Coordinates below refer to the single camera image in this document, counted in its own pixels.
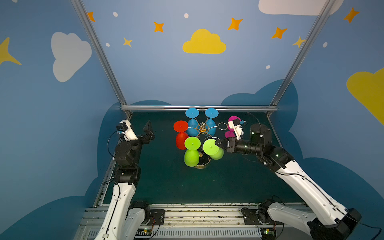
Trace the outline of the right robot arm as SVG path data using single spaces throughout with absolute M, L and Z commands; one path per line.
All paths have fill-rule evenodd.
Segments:
M 215 145 L 228 153 L 255 155 L 258 161 L 286 182 L 312 210 L 310 213 L 266 200 L 256 211 L 258 222 L 280 222 L 294 227 L 314 240 L 345 240 L 362 216 L 356 209 L 346 209 L 315 183 L 294 157 L 272 142 L 272 131 L 264 124 L 250 127 L 250 139 L 242 138 L 240 125 L 232 127 L 235 137 L 219 140 Z

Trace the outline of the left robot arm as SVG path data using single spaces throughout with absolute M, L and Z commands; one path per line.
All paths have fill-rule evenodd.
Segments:
M 139 227 L 150 220 L 150 207 L 146 202 L 131 205 L 141 176 L 139 166 L 143 145 L 155 139 L 152 124 L 148 121 L 143 128 L 144 135 L 137 136 L 129 120 L 117 125 L 120 142 L 116 145 L 113 159 L 117 163 L 113 183 L 114 190 L 97 240 L 133 240 Z

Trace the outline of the magenta plastic wine glass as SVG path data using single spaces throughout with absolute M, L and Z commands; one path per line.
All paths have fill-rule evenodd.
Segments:
M 237 140 L 240 140 L 244 133 L 242 128 L 243 123 L 244 121 L 242 121 L 239 117 L 231 116 L 228 120 L 228 131 L 225 132 L 225 137 L 236 137 Z

